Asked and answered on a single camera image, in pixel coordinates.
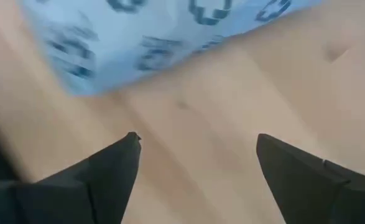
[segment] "wooden floor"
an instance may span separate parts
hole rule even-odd
[[[283,223],[259,133],[365,174],[365,0],[324,0],[103,96],[66,94],[0,1],[0,139],[36,181],[137,131],[125,224]]]

